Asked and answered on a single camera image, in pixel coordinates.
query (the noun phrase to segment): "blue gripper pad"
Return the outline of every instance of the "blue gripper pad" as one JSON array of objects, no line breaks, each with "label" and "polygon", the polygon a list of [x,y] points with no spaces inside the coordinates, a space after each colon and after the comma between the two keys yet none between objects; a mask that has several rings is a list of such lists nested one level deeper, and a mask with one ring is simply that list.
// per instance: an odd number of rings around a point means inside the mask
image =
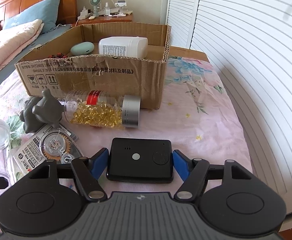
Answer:
[{"label": "blue gripper pad", "polygon": [[99,179],[104,169],[107,167],[109,151],[108,149],[104,148],[97,152],[96,155],[98,156],[93,162],[93,167],[90,173],[95,179]]},{"label": "blue gripper pad", "polygon": [[185,181],[190,172],[188,170],[187,161],[183,159],[176,150],[173,151],[174,167],[183,181]]}]

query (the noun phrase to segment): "red label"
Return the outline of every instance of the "red label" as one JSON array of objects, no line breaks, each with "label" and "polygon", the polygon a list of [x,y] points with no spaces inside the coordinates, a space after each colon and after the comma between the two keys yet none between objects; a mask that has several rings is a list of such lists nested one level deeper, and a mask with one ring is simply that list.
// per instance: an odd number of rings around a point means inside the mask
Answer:
[{"label": "red label", "polygon": [[96,105],[98,102],[98,96],[101,93],[101,90],[92,90],[87,98],[87,105]]}]

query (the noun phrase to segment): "wooden nightstand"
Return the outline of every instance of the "wooden nightstand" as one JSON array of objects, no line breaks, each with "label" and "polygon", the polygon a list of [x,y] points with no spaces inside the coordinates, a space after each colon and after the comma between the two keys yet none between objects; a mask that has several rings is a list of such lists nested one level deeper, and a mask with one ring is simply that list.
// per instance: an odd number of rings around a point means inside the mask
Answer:
[{"label": "wooden nightstand", "polygon": [[98,16],[93,20],[84,19],[79,20],[77,23],[78,25],[83,24],[94,24],[94,23],[112,23],[112,22],[132,22],[133,21],[133,14],[126,15],[125,17],[105,17],[105,16]]}]

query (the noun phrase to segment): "round black pad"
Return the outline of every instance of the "round black pad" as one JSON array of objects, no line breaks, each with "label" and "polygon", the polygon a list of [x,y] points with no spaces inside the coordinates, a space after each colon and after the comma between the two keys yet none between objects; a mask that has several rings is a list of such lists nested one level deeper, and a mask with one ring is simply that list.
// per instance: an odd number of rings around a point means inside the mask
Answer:
[{"label": "round black pad", "polygon": [[232,181],[203,194],[199,210],[207,222],[236,237],[257,237],[276,231],[286,215],[280,196],[261,181]]},{"label": "round black pad", "polygon": [[169,154],[167,152],[155,152],[153,161],[158,165],[164,165],[169,161]]},{"label": "round black pad", "polygon": [[17,207],[29,214],[47,211],[54,204],[54,197],[44,192],[32,192],[21,196],[17,200]]},{"label": "round black pad", "polygon": [[81,208],[79,195],[58,180],[23,177],[0,196],[0,227],[19,236],[43,236],[73,223]]},{"label": "round black pad", "polygon": [[233,194],[227,198],[226,202],[234,212],[247,215],[257,213],[264,206],[264,202],[259,196],[250,193]]}]

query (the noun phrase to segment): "gray textured panel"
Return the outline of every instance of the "gray textured panel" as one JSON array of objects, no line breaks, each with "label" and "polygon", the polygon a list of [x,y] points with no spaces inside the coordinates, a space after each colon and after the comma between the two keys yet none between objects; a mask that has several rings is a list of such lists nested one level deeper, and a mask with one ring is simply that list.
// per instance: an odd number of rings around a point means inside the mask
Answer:
[{"label": "gray textured panel", "polygon": [[[207,226],[190,204],[168,193],[113,193],[106,202],[91,203],[67,229],[43,237],[5,234],[0,240],[231,240]],[[281,240],[275,234],[260,240]]]}]

